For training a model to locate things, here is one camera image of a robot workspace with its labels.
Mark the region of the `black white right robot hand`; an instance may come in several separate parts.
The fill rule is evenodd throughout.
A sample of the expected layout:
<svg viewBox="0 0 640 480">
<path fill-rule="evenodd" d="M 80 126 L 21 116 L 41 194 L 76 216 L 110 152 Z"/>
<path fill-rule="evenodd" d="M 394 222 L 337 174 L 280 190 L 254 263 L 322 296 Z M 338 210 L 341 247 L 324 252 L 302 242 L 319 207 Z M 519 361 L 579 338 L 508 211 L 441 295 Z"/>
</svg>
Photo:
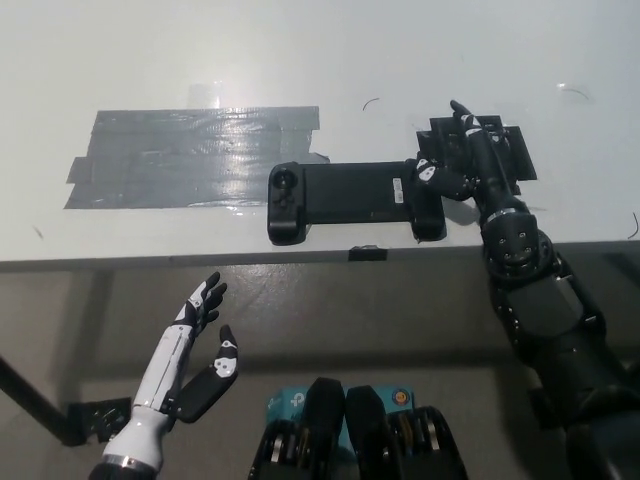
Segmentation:
<svg viewBox="0 0 640 480">
<path fill-rule="evenodd" d="M 472 198 L 486 222 L 500 211 L 528 211 L 516 197 L 503 162 L 511 158 L 508 132 L 501 123 L 487 130 L 467 107 L 452 100 L 452 117 L 431 122 L 427 146 L 419 152 L 416 178 L 450 200 Z"/>
</svg>

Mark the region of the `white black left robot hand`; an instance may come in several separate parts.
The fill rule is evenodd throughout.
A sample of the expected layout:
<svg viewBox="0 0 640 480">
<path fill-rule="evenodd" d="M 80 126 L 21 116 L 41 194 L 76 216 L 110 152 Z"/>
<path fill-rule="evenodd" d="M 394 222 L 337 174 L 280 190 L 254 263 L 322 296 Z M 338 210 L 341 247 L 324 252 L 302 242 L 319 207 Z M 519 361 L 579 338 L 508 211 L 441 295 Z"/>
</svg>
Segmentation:
<svg viewBox="0 0 640 480">
<path fill-rule="evenodd" d="M 238 376 L 239 349 L 231 328 L 219 331 L 220 348 L 211 363 L 184 381 L 195 341 L 219 316 L 227 285 L 216 272 L 187 298 L 156 346 L 133 400 L 131 417 L 162 421 L 199 420 L 231 387 Z"/>
</svg>

